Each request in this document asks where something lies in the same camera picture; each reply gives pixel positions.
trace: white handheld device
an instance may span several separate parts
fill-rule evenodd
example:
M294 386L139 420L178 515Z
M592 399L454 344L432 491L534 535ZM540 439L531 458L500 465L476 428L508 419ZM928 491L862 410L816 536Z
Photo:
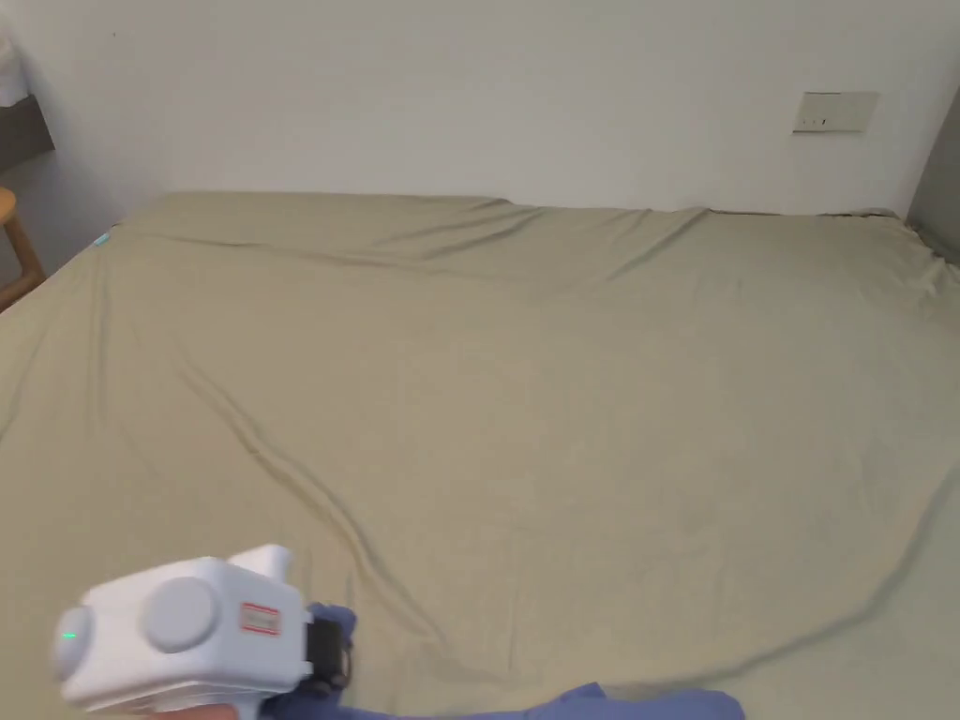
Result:
M286 548L264 545L89 590L60 618L54 639L64 700L125 714L227 704L239 720L254 720L265 698L318 678L308 647L313 617L284 582L290 558ZM338 649L337 663L340 657ZM345 684L346 676L335 672L332 683Z

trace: blue fabric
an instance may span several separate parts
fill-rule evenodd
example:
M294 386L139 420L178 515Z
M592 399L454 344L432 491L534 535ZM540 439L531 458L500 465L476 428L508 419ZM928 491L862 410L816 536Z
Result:
M347 608L313 605L314 617L333 620L352 637L357 618ZM415 720L340 706L339 695L317 699L297 692L264 706L274 720ZM465 720L743 720L743 710L730 695L713 690L684 690L657 700L611 700L597 683L574 688L556 700L528 710L485 712Z

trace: mattress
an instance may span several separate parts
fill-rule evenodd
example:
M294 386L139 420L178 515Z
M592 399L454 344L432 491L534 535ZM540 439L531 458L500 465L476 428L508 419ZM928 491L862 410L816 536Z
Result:
M598 681L878 717L960 657L949 552L920 568L960 512L960 276L895 219L179 194L0 340L21 714L67 714L86 588L262 542L357 610L370 709Z

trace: light switch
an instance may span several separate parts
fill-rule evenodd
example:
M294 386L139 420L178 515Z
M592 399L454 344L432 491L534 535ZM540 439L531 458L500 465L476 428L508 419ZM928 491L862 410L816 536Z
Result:
M878 92L805 92L793 132L865 132Z

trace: wooden chair leg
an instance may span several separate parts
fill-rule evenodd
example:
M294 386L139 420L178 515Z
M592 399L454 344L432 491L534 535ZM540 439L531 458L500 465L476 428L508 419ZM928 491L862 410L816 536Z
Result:
M30 238L20 225L20 219L16 215L11 216L4 225L4 230L13 246L17 262L20 263L20 277L0 288L0 312L20 300L47 278L34 252L34 246L30 243Z

